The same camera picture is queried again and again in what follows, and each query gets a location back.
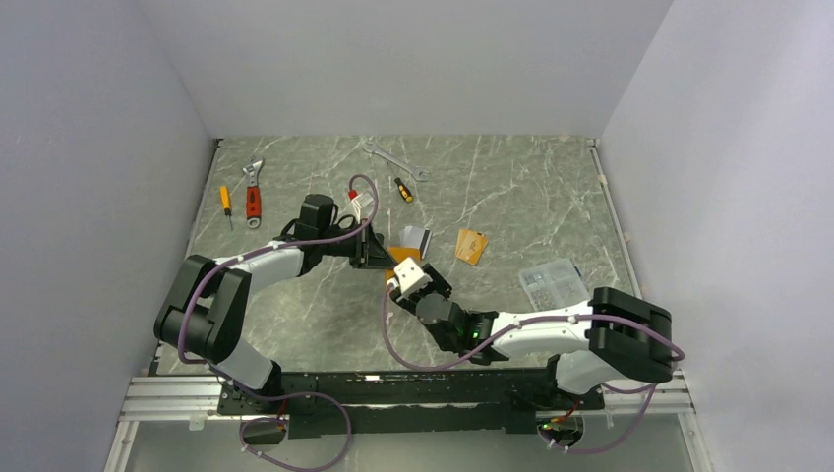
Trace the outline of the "grey credit card stack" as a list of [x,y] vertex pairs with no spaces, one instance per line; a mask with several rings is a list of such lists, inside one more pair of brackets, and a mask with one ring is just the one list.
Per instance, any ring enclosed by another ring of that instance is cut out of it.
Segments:
[[417,250],[420,258],[425,260],[432,236],[430,229],[409,225],[399,231],[399,243],[401,247]]

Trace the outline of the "orange leather card holder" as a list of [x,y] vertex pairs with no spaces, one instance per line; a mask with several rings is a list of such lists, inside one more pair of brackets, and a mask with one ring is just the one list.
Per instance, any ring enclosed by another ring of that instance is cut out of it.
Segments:
[[420,263],[422,261],[421,252],[417,248],[390,246],[387,247],[387,252],[393,259],[393,263],[392,268],[386,270],[385,281],[394,277],[393,269],[406,259],[412,259],[416,263]]

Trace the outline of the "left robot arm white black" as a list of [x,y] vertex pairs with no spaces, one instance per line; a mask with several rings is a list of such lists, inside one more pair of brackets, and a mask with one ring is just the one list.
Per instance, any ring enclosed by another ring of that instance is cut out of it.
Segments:
[[243,385],[244,400],[257,412],[274,410],[284,393],[282,371],[244,338],[250,298],[310,272],[325,257],[345,258],[357,269],[396,265],[369,220],[347,214],[351,223],[343,227],[337,211],[333,198],[311,194],[267,245],[226,259],[187,258],[156,317],[154,336]]

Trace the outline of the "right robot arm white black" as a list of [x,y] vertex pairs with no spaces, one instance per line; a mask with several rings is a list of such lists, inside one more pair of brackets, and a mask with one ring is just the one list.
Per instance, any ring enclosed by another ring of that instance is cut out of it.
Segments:
[[566,308],[528,313],[465,310],[450,295],[431,265],[407,259],[386,282],[383,325],[391,304],[411,314],[441,351],[457,357],[434,366],[436,372],[545,353],[542,394],[555,408],[610,381],[666,383],[685,358],[672,340],[668,311],[612,287]]

